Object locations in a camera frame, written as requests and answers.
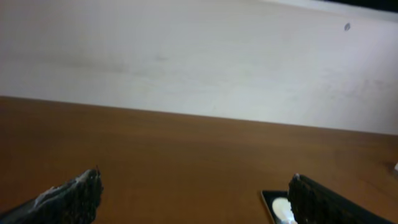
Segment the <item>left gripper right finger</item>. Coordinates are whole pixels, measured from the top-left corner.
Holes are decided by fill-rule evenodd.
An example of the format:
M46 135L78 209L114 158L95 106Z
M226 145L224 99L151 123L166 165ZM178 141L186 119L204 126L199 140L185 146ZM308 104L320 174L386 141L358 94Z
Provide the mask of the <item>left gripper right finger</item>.
M305 175L292 177L287 198L297 223L392 224Z

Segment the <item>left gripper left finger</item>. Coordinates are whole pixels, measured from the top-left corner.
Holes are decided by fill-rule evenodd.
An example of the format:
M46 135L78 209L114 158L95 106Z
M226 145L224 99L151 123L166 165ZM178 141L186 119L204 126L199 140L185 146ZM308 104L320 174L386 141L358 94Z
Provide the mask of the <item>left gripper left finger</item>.
M3 212L1 224L89 224L96 219L103 190L99 169L88 169Z

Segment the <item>black Galaxy flip smartphone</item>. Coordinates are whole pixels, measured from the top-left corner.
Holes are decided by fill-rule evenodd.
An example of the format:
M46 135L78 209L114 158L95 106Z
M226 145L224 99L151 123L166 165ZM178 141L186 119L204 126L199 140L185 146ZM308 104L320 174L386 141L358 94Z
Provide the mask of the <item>black Galaxy flip smartphone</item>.
M287 195L287 191L283 190L261 191L261 197L272 224L297 224Z

